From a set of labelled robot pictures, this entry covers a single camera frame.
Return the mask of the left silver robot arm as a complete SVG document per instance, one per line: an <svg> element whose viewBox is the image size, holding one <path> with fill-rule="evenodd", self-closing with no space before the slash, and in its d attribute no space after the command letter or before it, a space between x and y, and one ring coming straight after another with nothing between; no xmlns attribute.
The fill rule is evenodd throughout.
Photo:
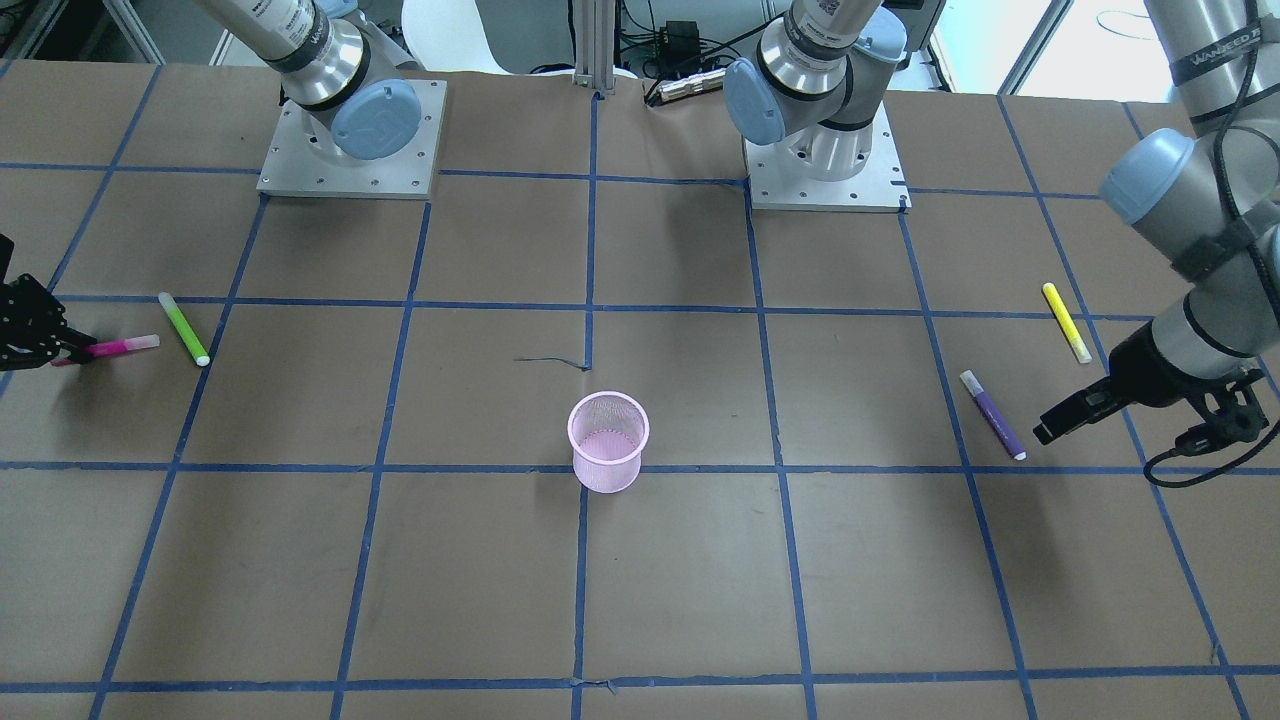
<svg viewBox="0 0 1280 720"><path fill-rule="evenodd" d="M1130 405L1187 401L1184 454L1251 442L1267 425L1253 361L1277 342L1277 13L1260 1L1149 1L1192 135L1164 128L1110 169L1100 196L1190 284L1108 356L1108 374L1050 409L1048 445ZM730 117L750 143L812 129L858 132L902 55L878 1L795 1L726 72Z"/></svg>

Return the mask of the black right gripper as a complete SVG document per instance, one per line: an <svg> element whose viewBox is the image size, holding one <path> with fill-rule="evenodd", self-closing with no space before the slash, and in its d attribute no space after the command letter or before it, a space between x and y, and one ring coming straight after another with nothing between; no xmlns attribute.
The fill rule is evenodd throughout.
<svg viewBox="0 0 1280 720"><path fill-rule="evenodd" d="M46 343L54 357L67 351L67 360L76 365L90 364L95 356L88 346L97 340L70 328L65 306L29 273L5 281L15 243L1 237L1 369L28 370L46 364Z"/></svg>

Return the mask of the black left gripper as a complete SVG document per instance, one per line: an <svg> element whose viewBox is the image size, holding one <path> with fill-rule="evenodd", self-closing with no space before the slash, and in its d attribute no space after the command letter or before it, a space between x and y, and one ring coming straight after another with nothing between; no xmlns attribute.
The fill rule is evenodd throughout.
<svg viewBox="0 0 1280 720"><path fill-rule="evenodd" d="M1206 392L1211 379L1185 373L1169 361L1155 341L1155 322L1147 322L1108 354L1108 374L1069 395L1039 416L1033 436L1041 445L1108 419L1137 404L1169 407Z"/></svg>

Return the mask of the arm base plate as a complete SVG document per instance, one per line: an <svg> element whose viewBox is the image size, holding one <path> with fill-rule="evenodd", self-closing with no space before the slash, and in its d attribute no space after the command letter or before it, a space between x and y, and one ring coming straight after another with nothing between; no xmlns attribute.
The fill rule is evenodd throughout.
<svg viewBox="0 0 1280 720"><path fill-rule="evenodd" d="M343 152L319 120L287 100L259 173L259 192L291 199L428 201L436 176L448 83L410 79L407 86L421 105L419 128L397 152L374 160Z"/></svg>
<svg viewBox="0 0 1280 720"><path fill-rule="evenodd" d="M897 213L913 205L884 104L860 129L813 126L777 143L744 140L742 150L756 209Z"/></svg>

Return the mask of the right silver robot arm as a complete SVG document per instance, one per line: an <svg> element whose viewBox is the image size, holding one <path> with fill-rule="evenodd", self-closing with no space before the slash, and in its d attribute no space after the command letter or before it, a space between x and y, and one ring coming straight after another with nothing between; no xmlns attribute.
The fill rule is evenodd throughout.
<svg viewBox="0 0 1280 720"><path fill-rule="evenodd" d="M280 76L282 96L326 131L340 155L376 161L404 149L422 106L399 68L406 54L356 1L201 1L198 6ZM3 282L3 370L95 360L96 338L31 274Z"/></svg>

